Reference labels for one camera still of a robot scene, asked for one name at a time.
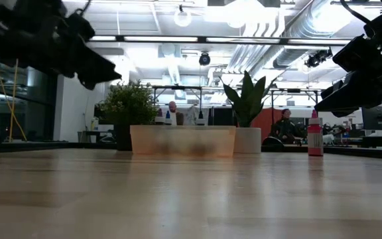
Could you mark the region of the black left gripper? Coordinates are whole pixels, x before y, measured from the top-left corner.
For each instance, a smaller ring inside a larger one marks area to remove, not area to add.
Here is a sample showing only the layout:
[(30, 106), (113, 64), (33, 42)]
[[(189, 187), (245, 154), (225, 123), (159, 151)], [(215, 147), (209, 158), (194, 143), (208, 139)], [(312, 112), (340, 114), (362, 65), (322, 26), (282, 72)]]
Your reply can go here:
[(0, 61), (13, 66), (16, 59), (47, 74), (76, 74), (88, 90), (121, 79), (114, 63), (84, 44), (66, 48), (65, 13), (0, 13)]

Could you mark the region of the large pink food coloring bottle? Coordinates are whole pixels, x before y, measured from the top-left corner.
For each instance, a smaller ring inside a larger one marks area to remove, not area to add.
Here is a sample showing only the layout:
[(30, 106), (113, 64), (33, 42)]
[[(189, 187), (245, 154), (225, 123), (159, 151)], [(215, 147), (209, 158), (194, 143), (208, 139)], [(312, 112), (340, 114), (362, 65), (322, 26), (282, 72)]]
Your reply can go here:
[(322, 127), (316, 110), (312, 110), (312, 116), (308, 119), (307, 132), (308, 155), (316, 157), (323, 156)]

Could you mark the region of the black monitor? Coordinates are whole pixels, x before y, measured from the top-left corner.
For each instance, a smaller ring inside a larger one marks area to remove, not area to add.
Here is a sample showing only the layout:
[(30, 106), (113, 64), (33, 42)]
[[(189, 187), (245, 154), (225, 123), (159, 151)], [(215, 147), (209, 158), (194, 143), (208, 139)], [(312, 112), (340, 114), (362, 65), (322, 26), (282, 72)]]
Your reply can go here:
[(382, 130), (382, 106), (362, 108), (363, 128), (366, 130)]

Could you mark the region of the black desk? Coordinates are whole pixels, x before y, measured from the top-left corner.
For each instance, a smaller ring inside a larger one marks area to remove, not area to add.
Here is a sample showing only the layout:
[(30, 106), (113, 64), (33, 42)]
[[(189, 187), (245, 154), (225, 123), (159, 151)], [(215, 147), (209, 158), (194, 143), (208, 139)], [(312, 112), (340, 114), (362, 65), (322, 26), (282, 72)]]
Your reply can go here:
[(382, 147), (382, 136), (362, 137), (361, 146), (363, 148)]

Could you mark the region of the bushy green potted plant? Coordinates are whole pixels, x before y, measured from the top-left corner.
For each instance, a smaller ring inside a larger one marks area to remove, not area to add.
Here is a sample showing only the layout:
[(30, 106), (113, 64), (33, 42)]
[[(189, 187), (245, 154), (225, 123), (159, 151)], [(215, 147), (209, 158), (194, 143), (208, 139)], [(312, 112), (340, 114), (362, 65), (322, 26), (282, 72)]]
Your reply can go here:
[(111, 85), (107, 98), (99, 105), (102, 119), (114, 126), (118, 151), (132, 151), (132, 125), (150, 125), (154, 122), (157, 107), (149, 86), (141, 85), (140, 80)]

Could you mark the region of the person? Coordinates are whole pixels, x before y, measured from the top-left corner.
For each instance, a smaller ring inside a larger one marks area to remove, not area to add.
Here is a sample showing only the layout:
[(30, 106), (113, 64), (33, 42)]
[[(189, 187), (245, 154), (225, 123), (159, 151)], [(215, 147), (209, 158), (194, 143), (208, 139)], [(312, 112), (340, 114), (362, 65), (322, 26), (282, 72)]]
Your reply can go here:
[(177, 110), (176, 103), (174, 101), (169, 102), (168, 108), (172, 125), (184, 125), (184, 114)]
[(286, 108), (281, 111), (280, 120), (271, 126), (271, 137), (275, 137), (284, 144), (293, 144), (296, 139), (304, 139), (306, 133), (297, 127), (290, 119), (291, 111)]

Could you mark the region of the orange partition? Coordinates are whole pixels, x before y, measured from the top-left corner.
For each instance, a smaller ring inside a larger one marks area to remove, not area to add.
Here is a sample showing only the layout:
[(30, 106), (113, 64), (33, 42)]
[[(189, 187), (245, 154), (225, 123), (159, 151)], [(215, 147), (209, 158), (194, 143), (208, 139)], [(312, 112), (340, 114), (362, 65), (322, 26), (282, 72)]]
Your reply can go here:
[(277, 108), (263, 108), (252, 121), (252, 127), (258, 127), (262, 133), (269, 133), (271, 126), (282, 118), (282, 110)]

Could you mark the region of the white globe lamp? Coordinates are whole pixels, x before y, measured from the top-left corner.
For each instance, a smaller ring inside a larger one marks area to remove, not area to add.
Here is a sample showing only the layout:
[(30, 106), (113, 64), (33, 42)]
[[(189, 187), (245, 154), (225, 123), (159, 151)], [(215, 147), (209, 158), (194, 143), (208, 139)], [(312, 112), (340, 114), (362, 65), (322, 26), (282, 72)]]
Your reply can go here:
[(192, 22), (192, 14), (179, 5), (174, 13), (174, 23), (179, 27), (187, 27)]

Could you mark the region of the snake plant in white pot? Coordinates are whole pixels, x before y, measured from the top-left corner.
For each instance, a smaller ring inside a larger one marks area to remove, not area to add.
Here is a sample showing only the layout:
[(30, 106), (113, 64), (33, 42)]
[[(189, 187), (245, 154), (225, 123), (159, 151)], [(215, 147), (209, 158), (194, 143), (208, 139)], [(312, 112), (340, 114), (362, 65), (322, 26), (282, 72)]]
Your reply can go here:
[(261, 129), (251, 125), (261, 113), (265, 103), (264, 97), (268, 95), (275, 84), (275, 79), (266, 85), (266, 77), (264, 76), (254, 84), (248, 71), (244, 71), (241, 94), (225, 84), (222, 79), (220, 80), (238, 124), (235, 130), (234, 153), (260, 153)]

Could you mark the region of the orange translucent plastic bin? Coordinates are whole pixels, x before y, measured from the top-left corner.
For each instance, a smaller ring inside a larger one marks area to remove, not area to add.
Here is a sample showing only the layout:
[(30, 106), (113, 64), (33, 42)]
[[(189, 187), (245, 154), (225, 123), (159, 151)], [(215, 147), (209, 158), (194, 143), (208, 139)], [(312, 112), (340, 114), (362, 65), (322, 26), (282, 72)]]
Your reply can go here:
[(236, 127), (201, 125), (132, 125), (133, 153), (179, 157), (233, 156)]

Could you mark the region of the long white light bar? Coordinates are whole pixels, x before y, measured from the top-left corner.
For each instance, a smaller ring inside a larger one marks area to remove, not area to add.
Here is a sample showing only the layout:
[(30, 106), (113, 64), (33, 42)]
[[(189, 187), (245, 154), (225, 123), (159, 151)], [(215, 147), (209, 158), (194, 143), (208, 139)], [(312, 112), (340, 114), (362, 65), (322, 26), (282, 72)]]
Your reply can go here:
[(211, 36), (162, 36), (162, 35), (96, 35), (90, 42), (129, 43), (196, 43), (196, 44), (244, 44), (283, 46), (345, 46), (350, 39), (286, 38), (286, 37), (211, 37)]

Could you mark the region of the black metal frame stand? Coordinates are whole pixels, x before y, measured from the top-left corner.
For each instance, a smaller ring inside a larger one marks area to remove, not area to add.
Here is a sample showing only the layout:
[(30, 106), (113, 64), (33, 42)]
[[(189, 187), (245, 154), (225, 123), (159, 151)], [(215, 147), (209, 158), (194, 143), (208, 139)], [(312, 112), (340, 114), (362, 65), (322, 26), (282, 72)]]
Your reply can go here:
[[(191, 90), (193, 92), (194, 95), (196, 95), (196, 97), (199, 99), (200, 101), (200, 104), (199, 104), (199, 110), (201, 111), (202, 110), (202, 90), (203, 90), (203, 87), (201, 86), (183, 86), (183, 85), (170, 85), (170, 86), (157, 86), (157, 85), (154, 85), (154, 86), (151, 86), (151, 88), (153, 89), (153, 104), (156, 105), (157, 104), (157, 98), (167, 89), (169, 90)], [(162, 89), (162, 91), (160, 92), (160, 94), (157, 94), (157, 90), (158, 89)], [(194, 90), (199, 90), (200, 91), (200, 94), (197, 95)]]
[(277, 117), (275, 113), (275, 100), (279, 96), (302, 96), (305, 94), (310, 100), (312, 100), (315, 104), (318, 103), (318, 97), (319, 97), (319, 90), (309, 90), (309, 89), (299, 89), (299, 88), (278, 88), (278, 89), (272, 89), (269, 91), (269, 99), (271, 100), (271, 125), (274, 125), (279, 118)]

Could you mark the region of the silver ventilation duct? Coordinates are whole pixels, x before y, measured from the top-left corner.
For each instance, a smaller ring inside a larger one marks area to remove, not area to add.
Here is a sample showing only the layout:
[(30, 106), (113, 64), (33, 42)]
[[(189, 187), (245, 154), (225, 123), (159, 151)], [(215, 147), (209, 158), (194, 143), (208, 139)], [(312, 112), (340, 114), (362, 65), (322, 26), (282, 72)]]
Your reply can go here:
[[(285, 24), (284, 17), (277, 15), (272, 27), (268, 27), (266, 23), (257, 23), (255, 30), (262, 28), (265, 37), (331, 38), (354, 19), (354, 16), (341, 5), (333, 5), (333, 1), (338, 0), (310, 0), (307, 7), (303, 8), (288, 25)], [(248, 71), (256, 75), (264, 68), (285, 70), (307, 52), (305, 48), (290, 46), (241, 44), (235, 49), (226, 71), (237, 73)]]

